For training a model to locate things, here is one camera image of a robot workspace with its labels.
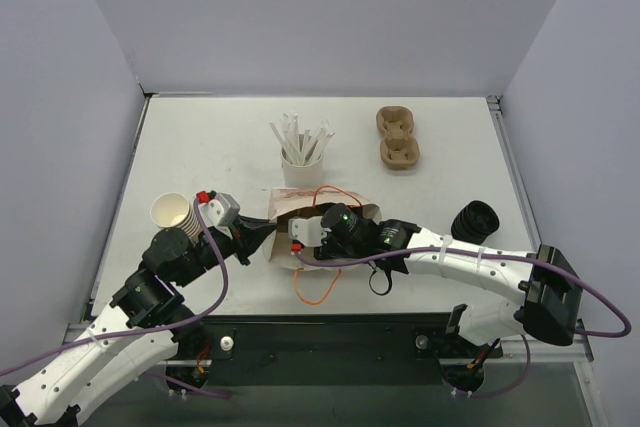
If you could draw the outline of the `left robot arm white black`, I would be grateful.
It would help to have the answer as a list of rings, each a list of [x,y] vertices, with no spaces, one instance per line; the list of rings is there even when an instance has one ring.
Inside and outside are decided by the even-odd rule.
[[[225,261],[246,265],[275,224],[237,217],[228,233],[207,227],[197,240],[177,228],[160,230],[137,270],[72,343],[48,352],[50,363],[29,379],[1,388],[1,418],[9,426],[80,425],[92,408],[161,360],[195,356],[205,342],[202,314],[180,288]]]

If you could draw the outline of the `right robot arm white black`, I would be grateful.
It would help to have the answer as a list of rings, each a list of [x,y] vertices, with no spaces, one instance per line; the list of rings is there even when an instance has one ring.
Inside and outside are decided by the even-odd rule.
[[[454,308],[443,331],[454,354],[521,334],[555,346],[573,342],[583,290],[555,247],[499,251],[396,219],[377,223],[342,203],[326,210],[320,226],[326,236],[315,249],[318,260],[361,259],[387,276],[433,275],[500,296],[493,305]]]

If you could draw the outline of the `beige paper takeout bag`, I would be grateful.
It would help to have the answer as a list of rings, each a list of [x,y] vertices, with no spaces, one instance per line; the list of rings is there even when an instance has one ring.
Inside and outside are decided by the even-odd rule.
[[[298,299],[310,306],[324,303],[342,276],[338,269],[322,297],[308,299],[299,286],[303,272],[315,268],[297,259],[298,253],[311,258],[314,250],[328,238],[328,231],[321,227],[323,213],[332,205],[343,203],[368,220],[381,219],[380,207],[360,194],[325,184],[316,188],[276,187],[270,192],[268,219],[276,226],[262,246],[262,252],[273,267],[290,270],[293,289]]]

